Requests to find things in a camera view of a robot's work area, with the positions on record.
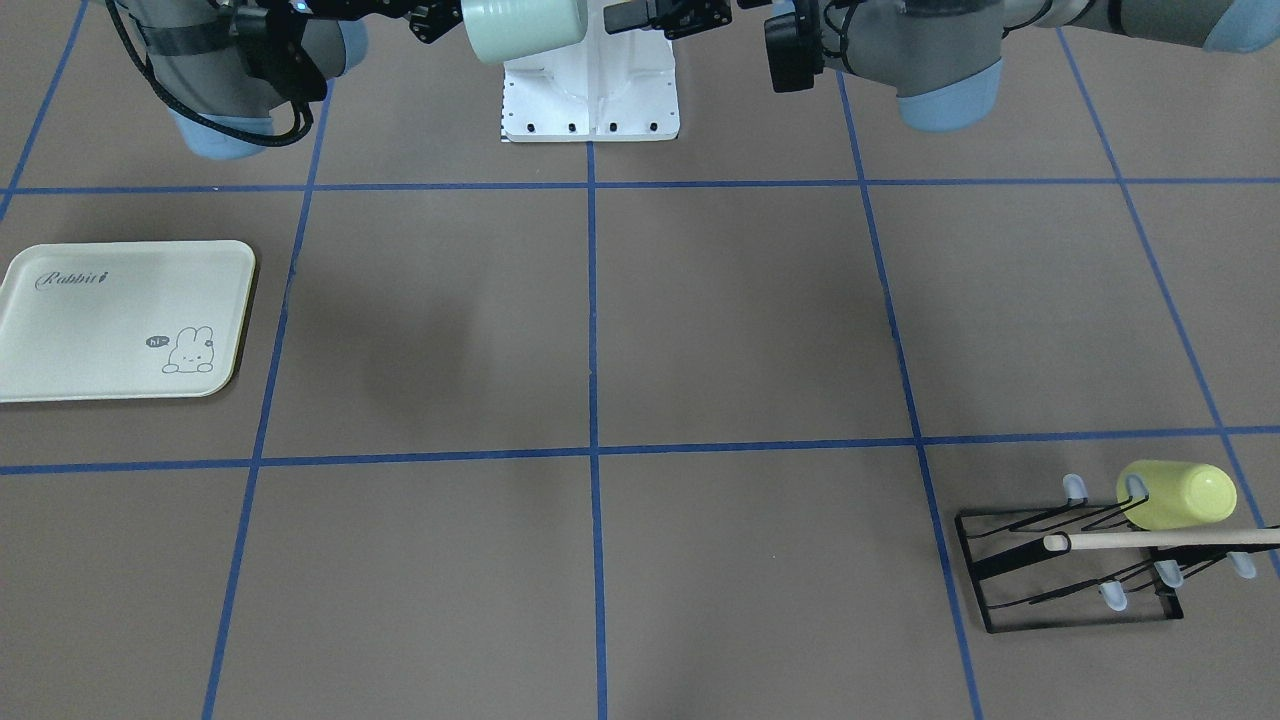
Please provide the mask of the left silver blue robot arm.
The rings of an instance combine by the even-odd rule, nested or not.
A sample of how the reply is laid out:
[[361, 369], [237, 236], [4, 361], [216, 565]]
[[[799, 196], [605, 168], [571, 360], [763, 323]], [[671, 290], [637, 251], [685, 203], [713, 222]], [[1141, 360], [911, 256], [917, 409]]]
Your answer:
[[895, 91], [918, 131], [952, 132], [995, 106], [1002, 45], [1021, 29], [1078, 27], [1207, 53], [1277, 38], [1275, 1], [773, 1], [763, 24], [771, 83], [804, 91], [824, 70]]

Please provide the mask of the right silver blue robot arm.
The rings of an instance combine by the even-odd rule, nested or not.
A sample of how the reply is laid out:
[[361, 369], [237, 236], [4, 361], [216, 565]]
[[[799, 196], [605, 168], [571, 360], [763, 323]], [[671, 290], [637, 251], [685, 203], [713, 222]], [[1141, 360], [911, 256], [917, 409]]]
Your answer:
[[131, 63], [191, 152], [248, 158], [306, 138], [329, 83], [365, 58], [365, 19], [424, 44], [462, 23], [458, 1], [108, 1]]

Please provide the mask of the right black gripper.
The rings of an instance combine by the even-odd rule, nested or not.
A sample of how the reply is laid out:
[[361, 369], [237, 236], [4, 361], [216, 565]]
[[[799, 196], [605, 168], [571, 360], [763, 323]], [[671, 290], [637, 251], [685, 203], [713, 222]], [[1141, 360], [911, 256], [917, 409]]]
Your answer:
[[404, 20], [421, 44], [434, 44], [463, 23], [461, 1], [301, 1], [300, 10], [326, 20], [379, 15]]

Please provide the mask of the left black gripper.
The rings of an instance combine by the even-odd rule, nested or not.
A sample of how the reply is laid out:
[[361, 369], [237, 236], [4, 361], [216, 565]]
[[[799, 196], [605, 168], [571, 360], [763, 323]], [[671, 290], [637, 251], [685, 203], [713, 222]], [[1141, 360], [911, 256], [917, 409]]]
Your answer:
[[608, 35], [657, 29], [667, 40], [675, 41], [730, 24], [735, 9], [751, 10], [769, 5], [771, 1], [617, 3], [603, 8], [603, 27]]

